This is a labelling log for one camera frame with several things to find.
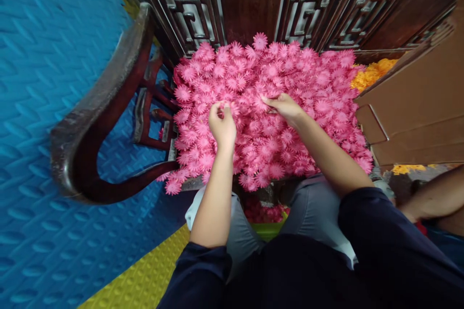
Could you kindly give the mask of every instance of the hand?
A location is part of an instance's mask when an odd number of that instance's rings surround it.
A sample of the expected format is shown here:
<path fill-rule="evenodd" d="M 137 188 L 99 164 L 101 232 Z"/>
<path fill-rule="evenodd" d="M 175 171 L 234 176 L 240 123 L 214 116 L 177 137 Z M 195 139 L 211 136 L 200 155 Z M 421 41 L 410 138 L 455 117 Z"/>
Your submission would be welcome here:
<path fill-rule="evenodd" d="M 275 108 L 292 127 L 296 127 L 297 121 L 306 112 L 286 93 L 280 93 L 277 99 L 262 97 L 262 101 Z"/>
<path fill-rule="evenodd" d="M 237 136 L 237 128 L 232 118 L 231 106 L 229 103 L 219 101 L 211 106 L 209 112 L 209 128 L 216 139 L 217 150 L 224 149 L 226 151 L 232 150 L 235 146 L 235 137 Z"/>

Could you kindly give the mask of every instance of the carved wooden door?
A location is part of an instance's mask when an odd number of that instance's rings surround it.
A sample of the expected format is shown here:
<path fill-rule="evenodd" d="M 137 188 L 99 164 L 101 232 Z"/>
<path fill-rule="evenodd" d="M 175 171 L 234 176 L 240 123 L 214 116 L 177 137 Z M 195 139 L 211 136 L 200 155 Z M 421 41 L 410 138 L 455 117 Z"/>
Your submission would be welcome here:
<path fill-rule="evenodd" d="M 141 0 L 157 18 L 155 35 L 175 64 L 203 41 L 252 42 L 256 32 L 318 52 L 354 49 L 358 61 L 399 57 L 425 40 L 456 0 Z"/>

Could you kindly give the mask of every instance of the forearm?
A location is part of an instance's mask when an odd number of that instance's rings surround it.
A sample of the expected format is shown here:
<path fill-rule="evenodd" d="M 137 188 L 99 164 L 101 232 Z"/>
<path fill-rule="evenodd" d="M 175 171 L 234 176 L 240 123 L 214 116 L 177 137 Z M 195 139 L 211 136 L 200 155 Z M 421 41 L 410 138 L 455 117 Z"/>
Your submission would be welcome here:
<path fill-rule="evenodd" d="M 213 248 L 227 243 L 231 226 L 233 148 L 218 149 L 193 222 L 190 241 Z"/>
<path fill-rule="evenodd" d="M 415 223 L 421 219 L 451 215 L 463 206 L 464 166 L 460 166 L 421 187 L 400 210 Z"/>
<path fill-rule="evenodd" d="M 374 187 L 364 170 L 306 113 L 294 123 L 310 155 L 340 197 L 358 188 Z"/>

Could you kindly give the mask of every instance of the cardboard box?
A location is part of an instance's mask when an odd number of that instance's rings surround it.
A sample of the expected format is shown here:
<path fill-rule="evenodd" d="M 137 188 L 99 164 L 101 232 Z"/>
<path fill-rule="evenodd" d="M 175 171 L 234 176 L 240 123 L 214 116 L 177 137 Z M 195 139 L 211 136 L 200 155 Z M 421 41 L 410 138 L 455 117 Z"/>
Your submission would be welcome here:
<path fill-rule="evenodd" d="M 464 163 L 464 0 L 355 101 L 381 166 Z"/>

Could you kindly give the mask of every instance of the dark wooden armrest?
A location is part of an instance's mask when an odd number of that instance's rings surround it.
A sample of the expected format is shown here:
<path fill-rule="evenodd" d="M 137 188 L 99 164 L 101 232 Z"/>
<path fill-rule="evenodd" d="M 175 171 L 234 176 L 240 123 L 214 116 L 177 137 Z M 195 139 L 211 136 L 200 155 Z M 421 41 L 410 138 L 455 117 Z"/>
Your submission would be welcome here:
<path fill-rule="evenodd" d="M 102 180 L 97 170 L 100 146 L 137 89 L 143 87 L 151 91 L 154 98 L 159 96 L 155 92 L 155 82 L 162 65 L 161 53 L 158 51 L 149 61 L 154 26 L 150 5 L 142 3 L 137 19 L 122 35 L 115 54 L 94 87 L 53 128 L 52 176 L 64 195 L 91 204 L 115 203 L 135 195 L 161 174 L 179 167 L 175 161 L 155 164 L 122 183 Z M 164 96 L 160 102 L 171 106 Z M 163 145 L 155 147 L 169 150 L 173 134 L 170 127 L 168 146 L 160 141 Z"/>

